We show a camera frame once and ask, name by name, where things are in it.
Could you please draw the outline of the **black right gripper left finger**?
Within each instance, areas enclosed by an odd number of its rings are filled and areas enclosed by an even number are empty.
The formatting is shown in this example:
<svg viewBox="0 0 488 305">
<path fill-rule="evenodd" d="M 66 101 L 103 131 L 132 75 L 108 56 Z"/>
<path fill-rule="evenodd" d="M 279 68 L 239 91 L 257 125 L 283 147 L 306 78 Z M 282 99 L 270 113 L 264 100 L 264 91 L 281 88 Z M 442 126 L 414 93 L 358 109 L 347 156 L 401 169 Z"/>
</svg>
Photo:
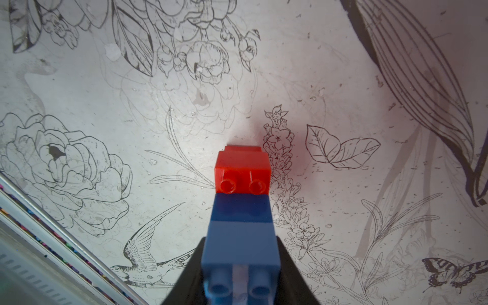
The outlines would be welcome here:
<svg viewBox="0 0 488 305">
<path fill-rule="evenodd" d="M 190 257 L 173 289 L 161 305 L 206 305 L 201 260 L 205 238 L 202 238 Z"/>
</svg>

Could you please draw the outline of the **long red lego brick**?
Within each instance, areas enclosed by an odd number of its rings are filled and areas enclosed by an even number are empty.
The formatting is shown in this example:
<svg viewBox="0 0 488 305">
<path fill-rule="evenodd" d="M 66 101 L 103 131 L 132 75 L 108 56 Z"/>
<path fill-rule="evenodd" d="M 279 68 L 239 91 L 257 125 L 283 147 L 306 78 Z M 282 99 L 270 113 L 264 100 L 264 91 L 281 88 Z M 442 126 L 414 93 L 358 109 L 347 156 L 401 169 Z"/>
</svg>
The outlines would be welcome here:
<svg viewBox="0 0 488 305">
<path fill-rule="evenodd" d="M 268 194 L 271 185 L 268 153 L 259 146 L 226 146 L 214 167 L 217 193 Z"/>
</svg>

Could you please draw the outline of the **long blue lego brick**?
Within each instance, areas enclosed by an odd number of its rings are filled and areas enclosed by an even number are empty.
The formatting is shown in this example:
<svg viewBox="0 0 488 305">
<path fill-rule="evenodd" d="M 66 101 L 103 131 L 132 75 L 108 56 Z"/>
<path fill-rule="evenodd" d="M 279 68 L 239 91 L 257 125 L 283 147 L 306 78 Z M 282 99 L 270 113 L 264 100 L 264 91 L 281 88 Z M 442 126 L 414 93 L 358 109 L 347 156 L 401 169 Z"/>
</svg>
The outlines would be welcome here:
<svg viewBox="0 0 488 305">
<path fill-rule="evenodd" d="M 281 270 L 271 222 L 211 221 L 201 266 L 212 304 L 232 304 L 234 288 L 247 286 L 247 304 L 272 304 Z"/>
</svg>

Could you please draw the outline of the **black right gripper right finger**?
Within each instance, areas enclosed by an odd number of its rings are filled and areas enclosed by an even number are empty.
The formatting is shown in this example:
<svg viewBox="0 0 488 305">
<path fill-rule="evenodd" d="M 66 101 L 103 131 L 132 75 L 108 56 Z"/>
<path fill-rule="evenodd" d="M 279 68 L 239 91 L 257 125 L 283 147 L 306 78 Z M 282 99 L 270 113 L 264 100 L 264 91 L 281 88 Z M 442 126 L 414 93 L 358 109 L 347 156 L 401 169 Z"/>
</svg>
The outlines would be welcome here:
<svg viewBox="0 0 488 305">
<path fill-rule="evenodd" d="M 279 237 L 277 243 L 281 270 L 278 276 L 275 304 L 320 305 Z"/>
</svg>

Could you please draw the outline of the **small blue lego brick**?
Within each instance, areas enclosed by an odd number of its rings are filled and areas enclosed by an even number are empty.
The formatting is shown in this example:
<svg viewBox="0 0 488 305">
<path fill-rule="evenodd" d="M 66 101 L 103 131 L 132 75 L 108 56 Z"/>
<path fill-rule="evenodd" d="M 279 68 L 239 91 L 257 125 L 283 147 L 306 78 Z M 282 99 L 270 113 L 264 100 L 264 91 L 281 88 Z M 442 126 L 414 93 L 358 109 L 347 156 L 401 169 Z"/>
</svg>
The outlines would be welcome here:
<svg viewBox="0 0 488 305">
<path fill-rule="evenodd" d="M 267 194 L 217 193 L 211 221 L 273 222 L 271 204 Z"/>
</svg>

